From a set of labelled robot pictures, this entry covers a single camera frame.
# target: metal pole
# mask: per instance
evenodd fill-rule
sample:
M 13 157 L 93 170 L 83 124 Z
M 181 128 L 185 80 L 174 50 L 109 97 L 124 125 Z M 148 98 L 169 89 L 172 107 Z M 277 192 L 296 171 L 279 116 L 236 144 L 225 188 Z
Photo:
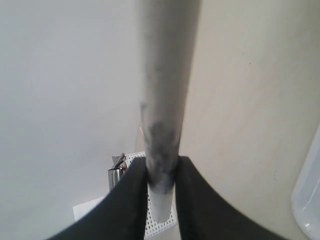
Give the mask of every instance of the metal pole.
M 201 0 L 137 1 L 149 197 L 152 218 L 161 223 L 171 211 Z

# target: beige wall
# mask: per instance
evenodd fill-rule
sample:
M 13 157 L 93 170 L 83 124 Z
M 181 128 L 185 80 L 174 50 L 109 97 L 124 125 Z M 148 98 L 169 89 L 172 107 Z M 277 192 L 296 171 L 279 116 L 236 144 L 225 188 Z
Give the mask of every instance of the beige wall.
M 320 121 L 320 1 L 204 0 L 180 153 L 241 212 L 305 239 L 290 197 Z

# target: white perforated panel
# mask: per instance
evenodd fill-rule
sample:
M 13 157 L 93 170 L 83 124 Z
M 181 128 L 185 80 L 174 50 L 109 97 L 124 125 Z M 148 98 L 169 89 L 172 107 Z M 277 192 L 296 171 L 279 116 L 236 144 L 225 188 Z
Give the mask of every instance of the white perforated panel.
M 136 152 L 132 154 L 126 154 L 126 164 L 129 167 L 132 160 L 138 157 L 145 157 L 146 153 L 144 151 Z M 153 237 L 156 234 L 161 233 L 162 231 L 167 230 L 170 227 L 173 227 L 177 224 L 177 218 L 175 215 L 175 211 L 173 206 L 171 206 L 171 214 L 169 219 L 164 223 L 157 223 L 152 220 L 150 214 L 150 199 L 148 194 L 148 212 L 146 214 L 146 224 L 145 224 L 145 232 L 144 232 L 144 239 L 148 239 Z

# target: white wall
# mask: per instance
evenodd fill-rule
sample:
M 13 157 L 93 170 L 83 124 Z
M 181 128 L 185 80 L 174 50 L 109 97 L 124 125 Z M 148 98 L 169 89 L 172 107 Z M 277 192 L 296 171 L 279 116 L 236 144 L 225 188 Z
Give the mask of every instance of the white wall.
M 139 124 L 132 1 L 0 4 L 0 239 L 37 240 L 109 190 Z

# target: white pole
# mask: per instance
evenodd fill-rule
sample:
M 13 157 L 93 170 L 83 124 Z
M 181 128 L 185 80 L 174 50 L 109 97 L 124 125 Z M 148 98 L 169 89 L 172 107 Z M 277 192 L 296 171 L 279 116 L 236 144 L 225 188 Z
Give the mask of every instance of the white pole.
M 200 0 L 137 1 L 151 215 L 162 223 L 171 211 Z

